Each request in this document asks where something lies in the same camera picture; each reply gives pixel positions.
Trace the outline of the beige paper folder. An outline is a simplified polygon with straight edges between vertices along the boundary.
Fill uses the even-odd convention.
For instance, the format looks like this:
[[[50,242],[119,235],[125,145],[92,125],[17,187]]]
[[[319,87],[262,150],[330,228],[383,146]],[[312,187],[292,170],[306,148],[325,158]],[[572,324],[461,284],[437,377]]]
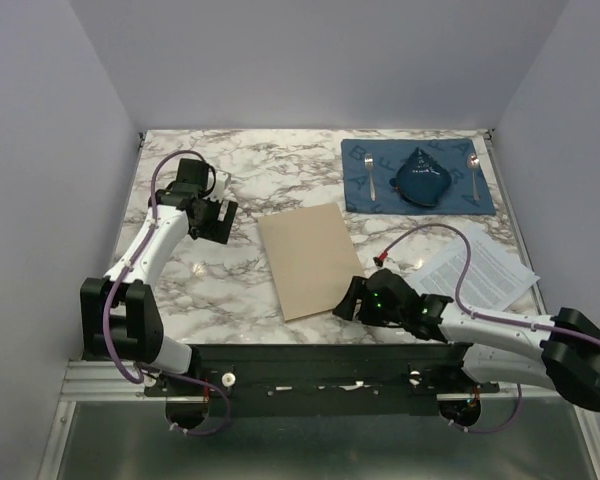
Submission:
[[[263,216],[258,227],[287,322],[332,310],[364,274],[335,203]]]

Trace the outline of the printed white paper sheet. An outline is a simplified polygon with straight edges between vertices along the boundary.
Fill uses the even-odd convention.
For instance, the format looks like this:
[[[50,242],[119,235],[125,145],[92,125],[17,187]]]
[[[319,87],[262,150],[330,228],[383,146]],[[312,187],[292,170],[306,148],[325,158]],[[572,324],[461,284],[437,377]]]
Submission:
[[[471,247],[469,269],[460,289],[464,304],[503,311],[539,280],[477,225],[467,227],[464,234]],[[465,261],[464,242],[457,238],[411,274],[408,283],[419,293],[453,297]]]

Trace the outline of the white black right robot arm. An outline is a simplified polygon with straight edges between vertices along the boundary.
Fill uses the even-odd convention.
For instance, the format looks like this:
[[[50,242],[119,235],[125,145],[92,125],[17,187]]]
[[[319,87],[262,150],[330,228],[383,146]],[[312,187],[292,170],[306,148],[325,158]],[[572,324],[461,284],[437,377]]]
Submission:
[[[600,412],[600,329],[575,309],[524,316],[467,307],[449,296],[419,294],[381,269],[369,278],[353,277],[333,313],[370,326],[397,326],[422,340],[465,345],[464,357],[439,370],[451,391],[474,382],[532,385]]]

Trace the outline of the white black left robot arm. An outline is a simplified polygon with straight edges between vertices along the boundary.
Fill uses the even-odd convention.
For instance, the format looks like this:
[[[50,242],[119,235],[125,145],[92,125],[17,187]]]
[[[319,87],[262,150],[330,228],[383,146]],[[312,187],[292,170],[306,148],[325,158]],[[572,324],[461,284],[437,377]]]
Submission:
[[[185,237],[227,243],[238,205],[225,197],[230,174],[193,150],[171,156],[176,176],[163,189],[150,180],[148,212],[131,245],[103,277],[82,284],[81,321],[86,354],[168,372],[168,384],[189,395],[201,385],[199,354],[165,333],[153,288]]]

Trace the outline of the dark blue ceramic dish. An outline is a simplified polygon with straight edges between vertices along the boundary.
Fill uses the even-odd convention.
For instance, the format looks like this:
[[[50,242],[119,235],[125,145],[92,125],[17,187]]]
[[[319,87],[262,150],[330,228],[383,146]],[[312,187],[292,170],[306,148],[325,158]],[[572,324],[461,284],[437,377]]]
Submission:
[[[429,153],[415,148],[390,180],[405,201],[419,207],[436,207],[452,184],[451,174]]]

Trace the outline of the silver fork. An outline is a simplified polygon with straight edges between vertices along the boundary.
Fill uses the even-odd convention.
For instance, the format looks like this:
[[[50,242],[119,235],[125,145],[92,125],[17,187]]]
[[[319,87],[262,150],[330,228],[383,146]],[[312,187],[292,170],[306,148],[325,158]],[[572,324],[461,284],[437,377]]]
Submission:
[[[373,177],[373,168],[374,168],[374,158],[371,153],[366,153],[364,156],[364,166],[368,174],[369,179],[369,191],[370,191],[370,199],[372,202],[376,201],[376,188]]]

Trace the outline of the blue cloth placemat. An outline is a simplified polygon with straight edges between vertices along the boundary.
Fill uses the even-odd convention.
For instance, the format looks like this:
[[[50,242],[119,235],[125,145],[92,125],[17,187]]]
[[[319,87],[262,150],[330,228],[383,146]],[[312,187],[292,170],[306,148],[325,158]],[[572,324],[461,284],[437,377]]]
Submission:
[[[344,139],[340,143],[346,210],[382,215],[494,215],[469,138]]]

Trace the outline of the silver spoon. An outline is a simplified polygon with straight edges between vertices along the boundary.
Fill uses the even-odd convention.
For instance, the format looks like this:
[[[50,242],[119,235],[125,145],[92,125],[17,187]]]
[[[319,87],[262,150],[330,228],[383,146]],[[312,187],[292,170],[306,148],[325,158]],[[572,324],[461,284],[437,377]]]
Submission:
[[[481,197],[478,189],[477,175],[480,170],[480,160],[476,153],[471,153],[467,158],[467,167],[472,175],[472,195],[473,200],[478,202]]]

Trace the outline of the black mounting base rail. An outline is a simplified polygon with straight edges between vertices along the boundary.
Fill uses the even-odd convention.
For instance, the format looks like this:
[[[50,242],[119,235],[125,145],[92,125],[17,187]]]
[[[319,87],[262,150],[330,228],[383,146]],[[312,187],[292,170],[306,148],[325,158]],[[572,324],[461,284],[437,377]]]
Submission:
[[[201,345],[200,385],[160,375],[149,397],[232,417],[435,416],[439,396],[468,397],[464,344]]]

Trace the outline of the aluminium frame rail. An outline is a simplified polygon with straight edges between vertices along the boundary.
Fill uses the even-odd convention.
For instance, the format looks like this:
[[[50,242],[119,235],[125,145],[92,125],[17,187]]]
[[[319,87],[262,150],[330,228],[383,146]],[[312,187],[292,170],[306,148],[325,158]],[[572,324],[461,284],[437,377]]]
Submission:
[[[70,361],[60,400],[66,402],[125,402],[145,398],[144,388],[133,384],[115,366],[102,361]]]

